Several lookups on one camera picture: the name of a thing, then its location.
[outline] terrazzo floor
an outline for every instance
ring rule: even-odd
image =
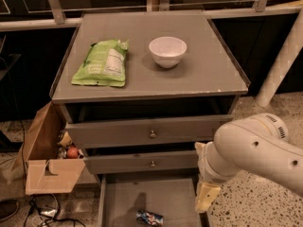
[[[259,113],[275,114],[286,123],[290,143],[303,148],[302,102],[303,93],[281,94],[275,95],[268,107],[261,108],[252,97],[241,97],[233,114],[235,119]],[[30,123],[30,120],[25,122],[26,129]],[[0,130],[12,141],[22,140],[19,122],[0,123]],[[0,200],[16,198],[20,210],[14,217],[0,222],[1,227],[24,226],[30,208],[31,197],[24,193],[23,169],[11,170],[15,156],[16,153],[0,153]],[[59,218],[75,218],[87,227],[97,226],[99,189],[96,184],[78,184],[72,193],[56,197],[62,208]],[[299,227],[303,226],[303,200],[282,186],[242,171],[222,185],[219,197],[208,210],[208,219],[211,227]],[[33,214],[26,226],[37,226],[39,221]],[[73,226],[73,223],[57,222],[50,226]]]

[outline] white pole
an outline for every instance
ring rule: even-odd
[[[275,63],[255,98],[258,105],[266,107],[270,103],[302,47],[303,9],[300,10],[289,35],[276,57]]]

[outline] chip bag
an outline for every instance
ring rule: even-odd
[[[71,83],[123,87],[125,85],[125,58],[128,42],[101,41],[92,44]]]

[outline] open cardboard box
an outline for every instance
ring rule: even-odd
[[[37,112],[14,165],[28,162],[26,195],[69,193],[78,181],[83,159],[56,159],[64,125],[51,102]]]

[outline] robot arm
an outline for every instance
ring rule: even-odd
[[[284,122],[269,113],[222,125],[214,142],[196,143],[202,179],[198,183],[196,211],[205,212],[220,185],[241,170],[278,183],[303,197],[303,149],[288,143]]]

